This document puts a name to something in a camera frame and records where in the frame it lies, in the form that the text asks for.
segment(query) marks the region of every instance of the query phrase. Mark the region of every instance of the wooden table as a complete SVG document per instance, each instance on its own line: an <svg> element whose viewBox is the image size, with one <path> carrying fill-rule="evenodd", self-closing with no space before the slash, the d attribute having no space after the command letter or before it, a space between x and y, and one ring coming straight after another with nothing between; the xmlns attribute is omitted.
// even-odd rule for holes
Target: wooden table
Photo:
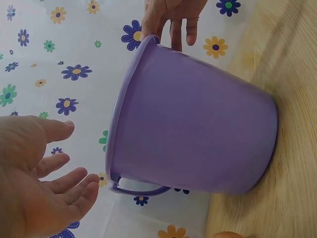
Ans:
<svg viewBox="0 0 317 238"><path fill-rule="evenodd" d="M211 196L206 237L317 238L317 0L259 0L229 72L272 94L278 141L253 190Z"/></svg>

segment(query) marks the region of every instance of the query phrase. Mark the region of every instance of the open palm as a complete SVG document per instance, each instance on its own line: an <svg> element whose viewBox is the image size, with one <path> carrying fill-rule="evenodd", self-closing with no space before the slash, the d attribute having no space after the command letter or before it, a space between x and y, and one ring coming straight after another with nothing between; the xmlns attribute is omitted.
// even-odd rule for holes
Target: open palm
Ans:
<svg viewBox="0 0 317 238"><path fill-rule="evenodd" d="M13 219L8 225L17 224L16 231L22 233L18 237L57 234L80 220L96 201L99 178L86 176L84 168L53 181L39 180L69 161L64 153L43 158L46 144L68 138L73 130L71 122L0 118L0 162L5 171L1 185L8 194L8 216Z"/></svg>
<svg viewBox="0 0 317 238"><path fill-rule="evenodd" d="M143 37L155 34L161 38L164 25L170 20L171 46L175 50L182 51L182 20L187 20L186 41L191 46L196 41L199 15L206 3L207 0L145 0Z"/></svg>

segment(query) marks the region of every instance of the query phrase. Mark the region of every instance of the bucket rim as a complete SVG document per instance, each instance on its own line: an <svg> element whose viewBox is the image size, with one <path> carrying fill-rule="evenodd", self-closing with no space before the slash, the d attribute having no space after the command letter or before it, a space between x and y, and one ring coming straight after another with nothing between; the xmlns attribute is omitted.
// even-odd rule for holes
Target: bucket rim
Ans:
<svg viewBox="0 0 317 238"><path fill-rule="evenodd" d="M123 83L121 85L119 95L117 97L113 113L112 113L112 119L110 122L110 127L108 130L108 138L107 138L107 145L106 145L106 176L108 180L119 183L119 180L121 179L121 176L118 174L113 174L111 172L111 165L113 160L113 147L114 147L114 141L117 131L117 126L120 118L120 113L122 109L122 105L125 99L126 92L128 90L130 81L139 65L139 62L143 56L143 53L146 49L146 47L149 44L159 44L159 38L155 35L148 35L139 45L135 56L133 57L130 66L127 69L127 72L124 76Z"/></svg>

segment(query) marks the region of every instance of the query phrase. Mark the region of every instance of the purple bucket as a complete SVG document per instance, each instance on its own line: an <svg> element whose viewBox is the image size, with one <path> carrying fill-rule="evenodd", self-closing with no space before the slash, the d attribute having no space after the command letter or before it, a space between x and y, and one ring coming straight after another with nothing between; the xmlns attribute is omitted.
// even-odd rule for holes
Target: purple bucket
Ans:
<svg viewBox="0 0 317 238"><path fill-rule="evenodd" d="M148 36L115 105L106 150L111 190L154 196L171 187L243 194L271 159L277 110L271 96ZM157 184L119 187L121 178Z"/></svg>

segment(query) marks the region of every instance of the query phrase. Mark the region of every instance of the bucket handle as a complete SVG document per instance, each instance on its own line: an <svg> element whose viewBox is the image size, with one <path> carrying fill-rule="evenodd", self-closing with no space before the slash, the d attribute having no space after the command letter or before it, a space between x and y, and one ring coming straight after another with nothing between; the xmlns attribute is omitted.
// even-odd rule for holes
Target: bucket handle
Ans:
<svg viewBox="0 0 317 238"><path fill-rule="evenodd" d="M110 187L110 190L115 192L115 193L121 193L121 194L126 194L126 195L133 195L137 197L151 197L151 196L156 196L160 195L162 193L165 193L169 191L171 188L170 187L159 187L158 189L152 190L152 191L130 191L130 190L125 190L122 188L118 187L118 184L113 183Z"/></svg>

